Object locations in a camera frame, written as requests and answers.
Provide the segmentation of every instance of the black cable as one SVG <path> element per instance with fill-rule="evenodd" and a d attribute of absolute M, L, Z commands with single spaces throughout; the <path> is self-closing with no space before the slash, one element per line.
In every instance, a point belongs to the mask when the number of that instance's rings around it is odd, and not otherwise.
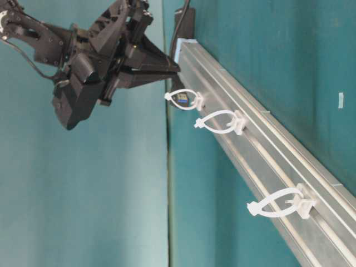
<path fill-rule="evenodd" d="M 174 30 L 172 41 L 171 41 L 171 47 L 170 47 L 170 56 L 171 57 L 173 57 L 174 44 L 177 41 L 178 31 L 180 30 L 180 27 L 182 26 L 182 23 L 183 23 L 183 19 L 184 19 L 185 15 L 187 14 L 187 11 L 189 9 L 189 4 L 190 4 L 190 0 L 185 0 L 185 4 L 184 4 L 183 9 L 182 9 L 182 16 L 180 17 L 180 20 L 178 21 L 177 27 Z"/>
<path fill-rule="evenodd" d="M 27 63 L 39 74 L 41 75 L 41 77 L 45 78 L 45 79 L 49 79 L 51 81 L 54 80 L 54 77 L 56 75 L 53 76 L 48 76 L 45 75 L 32 61 L 31 59 L 25 54 L 25 52 L 23 52 L 18 46 L 16 46 L 13 43 L 10 43 L 6 40 L 3 40 L 2 38 L 0 38 L 0 41 L 3 42 L 4 44 L 7 44 L 8 46 L 10 46 L 12 49 L 14 49 L 15 51 L 17 51 L 18 53 L 21 54 L 21 56 L 23 56 L 23 58 L 27 61 Z"/>

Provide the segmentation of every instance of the green wall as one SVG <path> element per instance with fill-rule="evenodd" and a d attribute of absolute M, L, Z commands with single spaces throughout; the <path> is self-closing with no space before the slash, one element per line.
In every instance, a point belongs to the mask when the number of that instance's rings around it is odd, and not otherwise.
<path fill-rule="evenodd" d="M 112 2 L 20 0 L 66 28 L 88 28 Z M 163 48 L 161 1 L 150 3 Z M 67 132 L 53 85 L 6 46 L 0 59 L 0 267 L 166 267 L 164 83 L 118 90 Z"/>

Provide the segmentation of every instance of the zip tie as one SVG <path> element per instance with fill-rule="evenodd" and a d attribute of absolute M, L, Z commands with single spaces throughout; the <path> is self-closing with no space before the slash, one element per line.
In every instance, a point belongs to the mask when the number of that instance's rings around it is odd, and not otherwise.
<path fill-rule="evenodd" d="M 180 106 L 176 101 L 174 101 L 173 97 L 174 95 L 178 95 L 179 93 L 192 93 L 193 95 L 195 95 L 195 98 L 192 102 L 192 105 L 190 107 L 182 107 Z M 177 108 L 180 108 L 181 110 L 194 110 L 197 109 L 198 111 L 202 110 L 202 106 L 204 103 L 204 98 L 201 95 L 200 92 L 195 92 L 191 89 L 180 89 L 180 90 L 176 90 L 172 93 L 166 93 L 165 94 L 165 99 L 167 101 L 171 101 Z"/>
<path fill-rule="evenodd" d="M 216 129 L 213 129 L 205 124 L 206 121 L 208 121 L 211 118 L 216 117 L 218 115 L 232 115 L 233 120 L 227 124 L 227 127 L 229 127 L 228 129 L 216 130 Z M 206 128 L 209 131 L 211 131 L 215 134 L 219 134 L 219 135 L 229 134 L 233 131 L 235 131 L 235 133 L 237 135 L 242 135 L 247 122 L 248 122 L 247 118 L 239 110 L 236 110 L 235 112 L 232 112 L 230 110 L 220 110 L 220 111 L 216 111 L 204 118 L 198 118 L 196 120 L 194 128 L 198 128 L 198 127 Z"/>
<path fill-rule="evenodd" d="M 298 184 L 296 188 L 291 187 L 282 189 L 269 195 L 259 203 L 253 201 L 247 204 L 247 208 L 252 214 L 252 216 L 256 216 L 257 214 L 259 214 L 268 218 L 280 218 L 288 216 L 297 211 L 302 219 L 308 219 L 310 217 L 310 211 L 312 207 L 315 206 L 316 202 L 312 199 L 305 199 L 302 190 L 306 190 L 303 184 Z M 295 194 L 292 200 L 286 201 L 286 203 L 291 204 L 291 207 L 277 212 L 267 212 L 263 210 L 264 207 L 271 204 L 276 199 L 279 199 L 283 196 L 287 196 L 289 194 Z"/>

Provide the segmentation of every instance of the metal extrusion rail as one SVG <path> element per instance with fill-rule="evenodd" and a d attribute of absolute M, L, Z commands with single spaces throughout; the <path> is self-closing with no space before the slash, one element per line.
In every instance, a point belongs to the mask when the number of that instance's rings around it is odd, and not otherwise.
<path fill-rule="evenodd" d="M 205 100 L 203 116 L 240 110 L 248 118 L 242 136 L 215 136 L 258 200 L 299 183 L 309 187 L 317 201 L 309 219 L 297 213 L 272 219 L 301 265 L 356 266 L 356 198 L 201 45 L 183 43 L 179 64 L 183 83 Z M 225 129 L 226 118 L 210 124 Z M 288 206 L 280 202 L 269 211 Z"/>

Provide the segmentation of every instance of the teal wall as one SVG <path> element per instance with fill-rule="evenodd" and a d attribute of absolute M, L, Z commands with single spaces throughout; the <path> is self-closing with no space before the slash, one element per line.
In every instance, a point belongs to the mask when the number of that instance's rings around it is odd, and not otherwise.
<path fill-rule="evenodd" d="M 235 2 L 192 0 L 197 40 L 223 65 L 234 62 L 228 69 L 232 73 L 240 62 L 231 53 L 238 49 L 236 14 L 249 5 L 244 1 L 238 7 Z M 182 0 L 164 0 L 166 47 L 174 27 L 172 14 L 182 5 Z M 170 107 L 169 114 L 172 266 L 299 266 L 271 221 L 248 212 L 246 203 L 255 197 L 213 134 L 194 129 L 198 112 Z"/>
<path fill-rule="evenodd" d="M 20 0 L 66 28 L 89 27 L 112 2 Z M 150 3 L 163 48 L 161 1 Z M 6 46 L 0 59 L 0 267 L 166 267 L 164 83 L 118 90 L 67 132 L 53 85 Z"/>

